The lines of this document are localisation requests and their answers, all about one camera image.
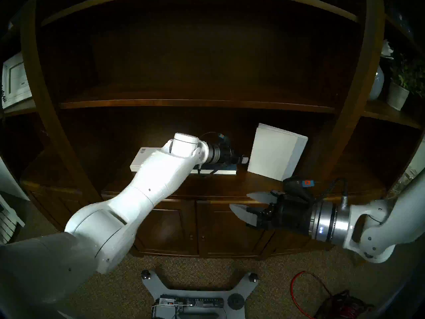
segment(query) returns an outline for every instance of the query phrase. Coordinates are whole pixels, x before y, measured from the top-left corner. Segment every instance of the white planter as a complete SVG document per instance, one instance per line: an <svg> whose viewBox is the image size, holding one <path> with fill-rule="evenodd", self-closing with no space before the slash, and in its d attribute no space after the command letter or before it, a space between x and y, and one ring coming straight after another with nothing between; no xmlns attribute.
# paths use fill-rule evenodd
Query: white planter
<svg viewBox="0 0 425 319"><path fill-rule="evenodd" d="M409 95L409 92L409 90L406 90L403 87L400 87L399 85L395 84L394 82L391 82L390 91L387 99L388 105L398 111L401 110L406 101L407 96Z"/></svg>

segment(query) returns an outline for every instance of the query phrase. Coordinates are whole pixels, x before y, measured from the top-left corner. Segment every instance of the black knob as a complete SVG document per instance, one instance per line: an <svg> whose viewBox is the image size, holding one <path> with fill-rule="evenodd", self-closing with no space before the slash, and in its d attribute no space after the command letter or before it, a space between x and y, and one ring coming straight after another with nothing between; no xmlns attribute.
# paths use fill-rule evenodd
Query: black knob
<svg viewBox="0 0 425 319"><path fill-rule="evenodd" d="M251 273L248 278L250 279L250 282L258 281L258 275L256 273Z"/></svg>
<svg viewBox="0 0 425 319"><path fill-rule="evenodd" d="M149 270L143 270L140 275L141 275L141 278L142 279L150 279L150 272L149 272Z"/></svg>

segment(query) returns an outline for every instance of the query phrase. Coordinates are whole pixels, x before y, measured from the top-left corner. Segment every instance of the potted plant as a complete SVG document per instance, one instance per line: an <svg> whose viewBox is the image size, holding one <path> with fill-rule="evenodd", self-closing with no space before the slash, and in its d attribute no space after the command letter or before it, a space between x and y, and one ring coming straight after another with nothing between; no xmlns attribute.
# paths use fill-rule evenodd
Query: potted plant
<svg viewBox="0 0 425 319"><path fill-rule="evenodd" d="M425 65L422 59L407 60L402 54L395 58L391 67L391 78L387 103L401 110L409 93L421 98L425 95Z"/></svg>

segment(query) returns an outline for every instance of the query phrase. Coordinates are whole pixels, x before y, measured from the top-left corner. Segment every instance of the white vase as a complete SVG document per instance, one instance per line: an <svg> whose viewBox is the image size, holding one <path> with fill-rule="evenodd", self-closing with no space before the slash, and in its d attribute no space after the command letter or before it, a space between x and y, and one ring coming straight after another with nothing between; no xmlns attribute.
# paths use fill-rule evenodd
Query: white vase
<svg viewBox="0 0 425 319"><path fill-rule="evenodd" d="M375 74L375 81L373 82L371 93L369 94L370 100L375 100L381 93L382 86L384 85L384 72L382 72L381 66L378 65L378 70Z"/></svg>
<svg viewBox="0 0 425 319"><path fill-rule="evenodd" d="M394 82L391 82L390 91L387 99L388 105L398 111L401 110L406 101L407 96L409 95L409 92L409 90L406 90L403 87L400 87L399 85L395 84Z"/></svg>

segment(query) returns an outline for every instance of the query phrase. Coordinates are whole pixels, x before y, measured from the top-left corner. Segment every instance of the framed picture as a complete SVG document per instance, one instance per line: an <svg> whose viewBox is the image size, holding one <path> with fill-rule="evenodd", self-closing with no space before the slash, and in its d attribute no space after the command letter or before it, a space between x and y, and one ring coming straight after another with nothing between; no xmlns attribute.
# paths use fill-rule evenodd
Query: framed picture
<svg viewBox="0 0 425 319"><path fill-rule="evenodd" d="M21 52L3 63L2 88L3 108L32 96Z"/></svg>

